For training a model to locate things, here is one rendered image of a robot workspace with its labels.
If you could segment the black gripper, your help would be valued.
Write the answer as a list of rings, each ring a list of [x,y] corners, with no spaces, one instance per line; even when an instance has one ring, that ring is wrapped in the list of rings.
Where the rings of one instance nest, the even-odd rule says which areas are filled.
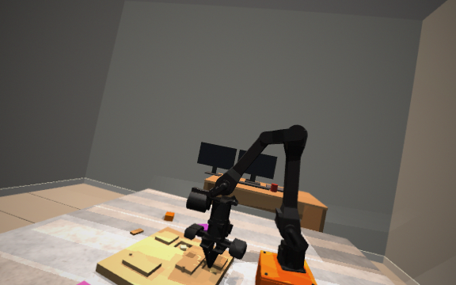
[[[207,232],[204,232],[203,226],[198,224],[192,224],[190,227],[184,230],[184,237],[192,240],[195,236],[202,238],[200,247],[203,249],[204,256],[206,258],[207,267],[211,269],[217,256],[222,255],[226,248],[229,248],[229,254],[239,260],[245,255],[247,249],[246,241],[235,238],[230,241],[226,238],[226,230],[229,223],[227,220],[219,220],[210,216],[207,224]],[[216,246],[214,247],[214,244]]]

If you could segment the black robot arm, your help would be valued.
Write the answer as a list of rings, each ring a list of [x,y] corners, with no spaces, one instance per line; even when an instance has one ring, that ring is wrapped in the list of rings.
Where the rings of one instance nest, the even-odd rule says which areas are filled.
[[[298,188],[301,156],[307,138],[308,132],[301,125],[276,131],[263,131],[240,160],[217,179],[213,188],[208,191],[193,187],[187,199],[186,208],[205,213],[206,210],[210,210],[213,200],[211,217],[219,220],[229,219],[231,205],[237,206],[238,201],[235,196],[228,197],[228,195],[233,192],[243,173],[267,145],[283,144],[286,154],[283,203],[280,209],[275,209],[275,224],[284,239],[281,239],[277,260],[284,271],[306,273],[304,262],[309,245],[301,234]],[[222,197],[216,197],[219,195]]]

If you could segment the purple cube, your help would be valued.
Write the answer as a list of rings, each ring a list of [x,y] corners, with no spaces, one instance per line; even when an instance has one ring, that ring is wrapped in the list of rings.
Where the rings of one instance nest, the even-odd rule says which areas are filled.
[[[203,226],[204,232],[207,232],[208,225],[207,224],[198,224],[200,226]]]

